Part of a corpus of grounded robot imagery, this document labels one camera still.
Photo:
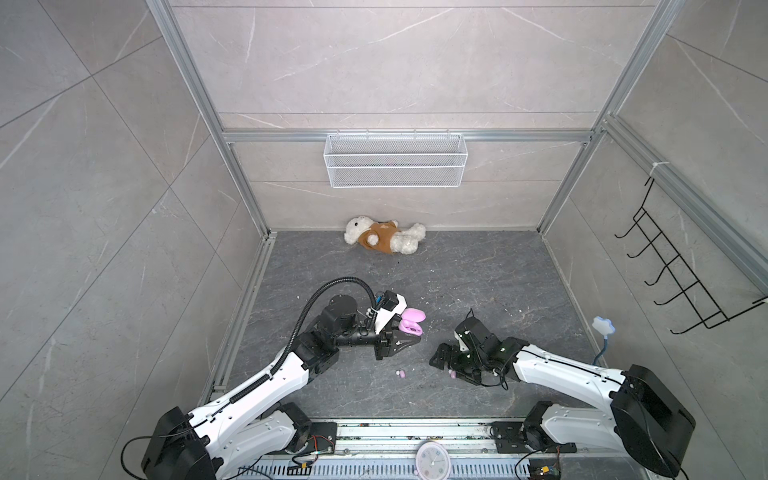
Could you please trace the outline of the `purple earbud case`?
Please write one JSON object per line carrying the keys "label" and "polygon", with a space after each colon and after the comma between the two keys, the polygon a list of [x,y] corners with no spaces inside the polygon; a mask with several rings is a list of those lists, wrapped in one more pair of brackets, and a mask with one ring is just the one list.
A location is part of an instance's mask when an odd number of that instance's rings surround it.
{"label": "purple earbud case", "polygon": [[410,335],[421,337],[423,328],[421,323],[426,319],[424,311],[415,308],[406,308],[401,314],[399,330]]}

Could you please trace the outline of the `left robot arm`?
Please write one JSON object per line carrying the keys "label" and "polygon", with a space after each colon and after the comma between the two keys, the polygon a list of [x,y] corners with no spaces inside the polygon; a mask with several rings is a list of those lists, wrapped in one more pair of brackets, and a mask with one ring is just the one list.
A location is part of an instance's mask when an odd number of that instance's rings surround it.
{"label": "left robot arm", "polygon": [[370,345],[376,359],[420,342],[423,311],[356,277],[322,285],[307,301],[287,345],[257,374],[188,413],[175,407],[148,435],[140,479],[235,479],[262,456],[308,441],[311,422],[285,397],[332,367],[343,346]]}

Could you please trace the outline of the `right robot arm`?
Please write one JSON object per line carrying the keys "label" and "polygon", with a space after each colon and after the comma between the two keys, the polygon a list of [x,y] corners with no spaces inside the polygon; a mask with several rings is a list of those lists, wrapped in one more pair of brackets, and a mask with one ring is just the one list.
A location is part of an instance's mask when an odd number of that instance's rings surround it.
{"label": "right robot arm", "polygon": [[530,451],[582,444],[624,452],[662,477],[682,474],[696,421],[650,369],[604,368],[516,337],[501,340],[473,314],[456,327],[454,338],[438,346],[431,366],[476,386],[490,374],[502,389],[512,381],[535,384],[583,402],[581,408],[537,402],[513,436]]}

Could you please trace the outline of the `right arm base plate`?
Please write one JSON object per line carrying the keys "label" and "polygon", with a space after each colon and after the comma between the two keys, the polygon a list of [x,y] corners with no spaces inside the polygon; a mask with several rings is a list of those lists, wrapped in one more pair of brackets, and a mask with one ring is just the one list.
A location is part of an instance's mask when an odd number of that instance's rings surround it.
{"label": "right arm base plate", "polygon": [[499,454],[577,452],[574,443],[556,443],[541,427],[524,422],[492,422],[489,433]]}

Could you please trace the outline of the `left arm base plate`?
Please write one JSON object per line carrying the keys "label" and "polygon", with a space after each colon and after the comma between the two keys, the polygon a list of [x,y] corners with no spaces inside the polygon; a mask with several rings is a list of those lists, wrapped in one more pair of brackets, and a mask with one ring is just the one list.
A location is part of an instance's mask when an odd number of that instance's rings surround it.
{"label": "left arm base plate", "polygon": [[332,454],[336,450],[337,431],[336,422],[311,422],[308,426],[297,429],[284,452],[291,455]]}

